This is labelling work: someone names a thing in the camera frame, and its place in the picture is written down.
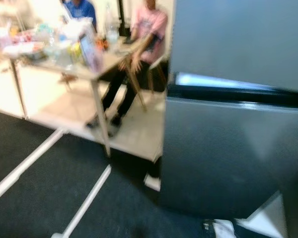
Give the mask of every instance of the table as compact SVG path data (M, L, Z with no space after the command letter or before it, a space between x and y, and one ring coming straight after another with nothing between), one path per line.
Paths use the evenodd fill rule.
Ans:
M29 64L31 66L34 66L37 68L56 71L56 72L60 72L60 73L66 73L69 75L76 76L80 79L88 80L90 82L92 90L93 90L96 110L97 110L97 113L99 116L99 122L100 122L102 137L104 139L106 154L108 157L110 157L110 144L109 144L108 130L107 130L107 125L106 125L106 120L105 120L105 115L104 115L104 109L102 106L101 97L98 92L98 86L99 86L98 80L101 76L103 76L105 73L107 73L112 68L114 68L119 62L121 62L123 60L127 60L128 57L130 57L130 54L132 52L134 52L142 43L141 40L138 40L138 41L134 42L132 45L123 45L122 42L124 41L124 39L125 39L124 37L121 37L119 39L118 44L119 44L119 50L121 52L125 52L126 54L117 55L117 54L114 54L111 52L105 52L104 53L104 67L103 67L102 71L98 72L98 73L94 73L94 72L90 71L87 66L84 66L80 63L75 63L72 67L65 68L60 65L56 65L49 58L41 60L41 61L29 62ZM27 109L26 109L26 105L25 105L25 102L23 99L22 86L21 86L21 83L19 80L16 66L15 66L16 59L9 58L9 60L10 60L11 68L12 68L13 79L16 84L19 100L20 100L20 103L22 106L23 114L24 114L25 119L28 119ZM135 75L132 74L129 66L127 66L126 71L127 71L127 74L129 75L129 79L131 80L132 85L134 86L135 93L138 95L144 111L146 111L147 108L146 108L146 105L144 104L144 100L142 98L141 93L139 93L140 86L139 86L139 83L138 83Z

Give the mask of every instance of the tile floor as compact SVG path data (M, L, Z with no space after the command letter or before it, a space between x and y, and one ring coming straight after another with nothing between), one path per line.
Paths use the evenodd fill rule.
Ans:
M0 110L15 116L22 116L12 73L2 72L9 66L8 61L0 61ZM30 120L51 128L63 127L70 133L89 140L101 142L99 129L85 128L85 123L95 114L92 91L87 81L71 83L71 90L58 83L59 73L48 72L30 66L18 67ZM100 92L105 93L107 83L101 83ZM115 113L124 94L121 87L107 115ZM111 139L111 147L121 151L154 160L161 154L164 121L164 93L152 95L143 91L148 111L143 112L138 98L135 99L118 135Z

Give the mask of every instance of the stainless steel refrigerator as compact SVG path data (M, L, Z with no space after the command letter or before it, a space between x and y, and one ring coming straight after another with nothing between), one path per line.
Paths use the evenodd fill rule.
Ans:
M161 203L247 218L298 177L298 0L177 0Z

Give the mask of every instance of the person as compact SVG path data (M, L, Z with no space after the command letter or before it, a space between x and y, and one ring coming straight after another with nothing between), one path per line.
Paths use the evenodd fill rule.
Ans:
M129 61L123 61L119 64L116 75L110 82L105 93L102 104L106 111L112 104L117 91L127 76L126 63L130 64L131 71L136 75L140 85L143 84L150 65L159 59L164 51L164 35L168 23L167 14L156 8L156 0L144 0L145 5L137 10L135 22L132 25L131 40L142 38L143 44L130 57ZM108 134L110 137L116 135L121 124L122 117L126 115L136 94L130 82L127 83L125 97L117 109L117 113L111 119L108 125ZM99 125L98 115L96 115L87 126L94 128Z
M64 4L73 18L92 18L92 25L97 32L96 13L93 4L91 4L88 0L61 0L61 3Z

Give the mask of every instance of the white tape line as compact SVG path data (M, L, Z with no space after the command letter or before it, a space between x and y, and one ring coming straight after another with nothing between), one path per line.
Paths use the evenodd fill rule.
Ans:
M108 176L110 175L110 172L111 172L111 167L110 167L110 165L108 165L107 168L102 173L102 175L100 176L97 183L95 184L95 186L93 187L93 189L90 191L89 195L87 196L87 198L85 199L85 201L83 202L81 207L79 208L79 210L76 212L75 216L69 223L68 227L66 227L66 229L63 233L63 237L67 238L72 234L73 230L78 225L79 221L84 216L85 212L88 210L88 208L91 205L91 203L93 202L94 198L96 197L96 195L100 191L101 187L107 180Z
M52 147L62 136L64 131L57 129L49 136L38 148L36 148L28 157L25 158L14 170L12 170L1 182L0 182L0 197L14 185L19 179L21 174L26 171L41 155L43 155L48 149Z

